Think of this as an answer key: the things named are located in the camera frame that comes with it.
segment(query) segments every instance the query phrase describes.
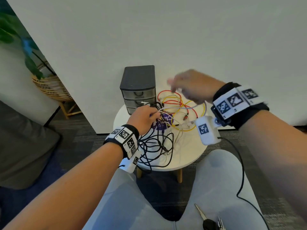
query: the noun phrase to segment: person's left hand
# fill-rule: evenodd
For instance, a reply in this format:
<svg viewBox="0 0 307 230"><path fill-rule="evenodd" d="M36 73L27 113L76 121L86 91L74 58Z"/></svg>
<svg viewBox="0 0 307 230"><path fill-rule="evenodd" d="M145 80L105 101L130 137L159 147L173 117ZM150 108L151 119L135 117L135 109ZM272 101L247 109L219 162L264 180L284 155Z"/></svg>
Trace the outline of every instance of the person's left hand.
<svg viewBox="0 0 307 230"><path fill-rule="evenodd" d="M152 123L159 118L160 113L156 108L145 105L136 108L127 124L134 126L140 135L144 135L149 131Z"/></svg>

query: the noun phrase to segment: table leg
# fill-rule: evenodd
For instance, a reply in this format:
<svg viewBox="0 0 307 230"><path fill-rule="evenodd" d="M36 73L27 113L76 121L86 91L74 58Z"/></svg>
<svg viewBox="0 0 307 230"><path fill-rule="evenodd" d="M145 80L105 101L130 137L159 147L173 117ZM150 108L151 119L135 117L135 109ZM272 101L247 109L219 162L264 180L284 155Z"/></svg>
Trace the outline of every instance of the table leg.
<svg viewBox="0 0 307 230"><path fill-rule="evenodd" d="M139 167L136 167L136 177L141 178L142 176L142 170L139 169Z"/></svg>
<svg viewBox="0 0 307 230"><path fill-rule="evenodd" d="M177 181L182 183L182 168L177 170Z"/></svg>

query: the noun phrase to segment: thigh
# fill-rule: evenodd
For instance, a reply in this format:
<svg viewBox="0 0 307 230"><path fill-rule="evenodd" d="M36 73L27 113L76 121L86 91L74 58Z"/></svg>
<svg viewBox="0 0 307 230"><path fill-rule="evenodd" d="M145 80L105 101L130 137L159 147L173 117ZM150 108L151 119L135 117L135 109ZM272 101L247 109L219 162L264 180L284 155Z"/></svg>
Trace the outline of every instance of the thigh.
<svg viewBox="0 0 307 230"><path fill-rule="evenodd" d="M174 222L165 220L145 199L135 175L117 169L83 230L173 229L173 225Z"/></svg>
<svg viewBox="0 0 307 230"><path fill-rule="evenodd" d="M241 182L242 167L239 160L228 151L212 151L197 166L190 200L181 219L176 222L176 229L202 229L203 221L195 203L208 218L217 221L219 216L227 230L267 229L259 213L236 197ZM246 176L239 196L259 209Z"/></svg>

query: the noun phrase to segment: person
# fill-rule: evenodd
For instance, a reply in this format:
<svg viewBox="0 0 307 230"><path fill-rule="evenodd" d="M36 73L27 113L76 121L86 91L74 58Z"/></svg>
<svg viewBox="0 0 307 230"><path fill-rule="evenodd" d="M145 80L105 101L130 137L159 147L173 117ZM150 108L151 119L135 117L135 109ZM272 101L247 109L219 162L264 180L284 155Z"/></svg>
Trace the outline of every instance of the person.
<svg viewBox="0 0 307 230"><path fill-rule="evenodd" d="M197 104L212 103L225 85L195 70L178 74L168 83L172 92L180 88ZM142 135L159 116L156 108L143 106L127 124ZM307 220L307 136L267 110L257 112L238 130L271 184ZM202 229L194 203L209 218L216 219L218 214L228 229L266 229L256 210L236 197L241 164L227 151L214 150L198 164L189 203L178 222L165 220L152 208L135 176L118 169L122 158L119 145L104 144L38 195L5 230ZM259 209L247 179L240 196Z"/></svg>

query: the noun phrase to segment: person's right arm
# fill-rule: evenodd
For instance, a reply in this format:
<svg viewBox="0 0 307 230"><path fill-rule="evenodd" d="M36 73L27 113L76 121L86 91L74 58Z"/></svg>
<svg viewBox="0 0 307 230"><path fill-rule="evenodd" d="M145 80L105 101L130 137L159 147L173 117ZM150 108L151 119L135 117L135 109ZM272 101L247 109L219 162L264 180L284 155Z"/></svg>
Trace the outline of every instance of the person's right arm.
<svg viewBox="0 0 307 230"><path fill-rule="evenodd" d="M181 88L186 98L198 104L212 102L225 84L195 70L168 83L173 92ZM307 221L307 135L265 110L244 123L239 133L274 188Z"/></svg>

